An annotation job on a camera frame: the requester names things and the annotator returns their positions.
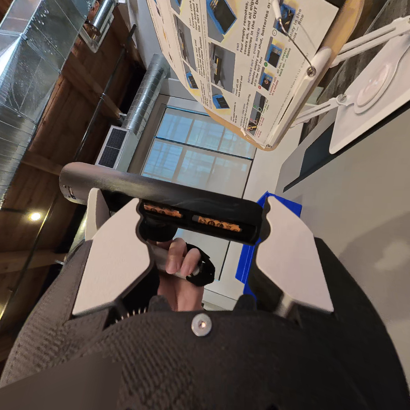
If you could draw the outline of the large glass window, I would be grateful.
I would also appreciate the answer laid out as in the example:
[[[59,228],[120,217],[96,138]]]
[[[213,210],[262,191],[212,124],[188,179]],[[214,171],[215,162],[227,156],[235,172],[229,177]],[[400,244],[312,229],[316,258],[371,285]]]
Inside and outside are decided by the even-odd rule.
[[[166,106],[141,175],[241,198],[255,152],[210,116]]]

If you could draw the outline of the blue plastic bin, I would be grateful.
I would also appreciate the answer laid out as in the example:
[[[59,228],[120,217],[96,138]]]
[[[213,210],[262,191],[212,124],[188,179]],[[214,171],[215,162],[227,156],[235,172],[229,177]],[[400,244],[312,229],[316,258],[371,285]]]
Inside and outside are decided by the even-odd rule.
[[[275,197],[280,203],[282,203],[286,208],[291,210],[297,217],[300,218],[302,205],[298,202],[294,202],[273,193],[266,191],[258,200],[257,204],[259,204],[262,208],[264,208],[265,201],[268,197]],[[257,300],[255,294],[252,292],[249,286],[249,274],[250,274],[250,267],[253,261],[254,253],[261,242],[261,237],[256,241],[255,245],[243,245],[242,251],[239,257],[239,262],[235,274],[235,278],[239,280],[241,283],[244,284],[243,294],[251,295],[255,300]]]

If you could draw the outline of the white wall vent unit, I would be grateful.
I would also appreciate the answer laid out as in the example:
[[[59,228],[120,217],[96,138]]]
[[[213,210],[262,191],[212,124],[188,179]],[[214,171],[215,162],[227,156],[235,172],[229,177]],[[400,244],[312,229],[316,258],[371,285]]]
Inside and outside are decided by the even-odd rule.
[[[127,172],[135,153],[139,138],[133,131],[110,126],[95,165]]]

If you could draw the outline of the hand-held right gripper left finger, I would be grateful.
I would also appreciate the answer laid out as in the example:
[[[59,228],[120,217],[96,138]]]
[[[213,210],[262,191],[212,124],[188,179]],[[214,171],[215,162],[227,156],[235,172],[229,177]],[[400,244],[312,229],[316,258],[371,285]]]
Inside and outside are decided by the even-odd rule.
[[[73,316],[116,307],[120,318],[146,313],[151,289],[133,292],[154,266],[148,244],[137,235],[140,198],[133,198],[111,216],[88,240],[90,249],[72,309]]]

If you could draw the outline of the instruction sheet on stand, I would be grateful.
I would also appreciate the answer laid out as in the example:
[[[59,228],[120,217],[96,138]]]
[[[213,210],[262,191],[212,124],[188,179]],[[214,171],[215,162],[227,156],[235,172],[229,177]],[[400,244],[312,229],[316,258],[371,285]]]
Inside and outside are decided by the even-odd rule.
[[[409,16],[347,42],[364,1],[147,1],[161,51],[222,125],[264,151],[335,110],[335,154],[409,102]],[[340,95],[304,108],[328,69],[384,44]]]

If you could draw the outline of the black remote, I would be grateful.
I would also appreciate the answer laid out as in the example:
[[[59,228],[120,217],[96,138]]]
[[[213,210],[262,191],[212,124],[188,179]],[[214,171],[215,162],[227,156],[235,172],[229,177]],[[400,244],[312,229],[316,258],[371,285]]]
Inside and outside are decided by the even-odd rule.
[[[118,212],[133,198],[140,198],[142,222],[138,232],[143,239],[166,242],[178,228],[248,245],[254,245],[259,238],[262,207],[242,198],[82,162],[64,166],[59,185],[68,200],[83,205],[92,188],[100,189],[111,212]],[[183,217],[146,212],[143,202],[169,206],[181,211]],[[242,231],[236,233],[196,223],[192,221],[194,215],[235,223]]]

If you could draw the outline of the silver air duct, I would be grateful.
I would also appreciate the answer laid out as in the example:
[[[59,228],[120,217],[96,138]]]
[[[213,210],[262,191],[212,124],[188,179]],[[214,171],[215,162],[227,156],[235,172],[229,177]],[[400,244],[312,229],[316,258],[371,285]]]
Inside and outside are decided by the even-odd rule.
[[[1,21],[1,205],[94,3],[15,0]]]

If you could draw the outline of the person's left hand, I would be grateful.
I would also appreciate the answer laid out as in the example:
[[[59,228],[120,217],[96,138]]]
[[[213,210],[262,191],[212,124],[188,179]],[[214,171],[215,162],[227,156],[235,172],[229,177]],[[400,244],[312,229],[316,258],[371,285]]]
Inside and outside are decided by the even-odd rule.
[[[175,276],[180,271],[183,276],[190,275],[197,267],[201,254],[196,248],[187,250],[182,238],[167,242],[151,242],[167,250],[165,272],[160,272],[160,284],[157,294],[167,299],[171,309],[176,312],[202,310],[204,287],[197,287],[187,280]]]

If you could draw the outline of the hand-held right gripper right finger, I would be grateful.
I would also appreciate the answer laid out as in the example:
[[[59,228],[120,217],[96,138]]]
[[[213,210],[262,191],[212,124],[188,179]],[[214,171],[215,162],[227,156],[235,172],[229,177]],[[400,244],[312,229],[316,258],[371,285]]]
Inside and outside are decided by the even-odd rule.
[[[273,195],[265,199],[247,284],[266,312],[288,316],[295,305],[334,311],[312,232]]]

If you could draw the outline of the silver ceiling pipes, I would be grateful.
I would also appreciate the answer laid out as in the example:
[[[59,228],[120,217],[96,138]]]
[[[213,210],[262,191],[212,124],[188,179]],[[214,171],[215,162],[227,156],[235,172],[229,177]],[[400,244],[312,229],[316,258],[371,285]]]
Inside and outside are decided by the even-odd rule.
[[[163,83],[170,76],[170,65],[161,54],[154,54],[142,79],[122,128],[139,141],[149,120]]]

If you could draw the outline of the orange black battery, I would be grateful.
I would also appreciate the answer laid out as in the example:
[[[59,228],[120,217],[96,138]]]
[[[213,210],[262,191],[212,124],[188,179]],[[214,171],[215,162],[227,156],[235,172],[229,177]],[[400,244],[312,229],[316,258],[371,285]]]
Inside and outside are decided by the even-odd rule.
[[[215,227],[215,228],[221,228],[221,229],[228,230],[231,232],[240,233],[242,231],[242,228],[238,224],[227,222],[227,221],[220,221],[217,219],[208,218],[204,216],[194,215],[192,217],[192,221],[196,223],[200,223],[200,224],[205,224],[211,227]]]
[[[172,217],[172,218],[182,218],[183,217],[183,214],[181,213],[181,211],[171,208],[169,206],[158,205],[158,204],[153,204],[149,202],[143,202],[142,205],[143,205],[143,209],[146,212],[161,214],[161,215],[165,215],[165,216]]]

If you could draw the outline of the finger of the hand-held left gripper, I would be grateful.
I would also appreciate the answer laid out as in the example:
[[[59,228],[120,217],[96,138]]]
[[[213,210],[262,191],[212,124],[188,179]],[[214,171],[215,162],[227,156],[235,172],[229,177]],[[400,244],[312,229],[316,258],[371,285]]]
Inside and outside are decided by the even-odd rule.
[[[92,188],[87,201],[86,241],[91,240],[109,218],[110,211],[101,190]]]

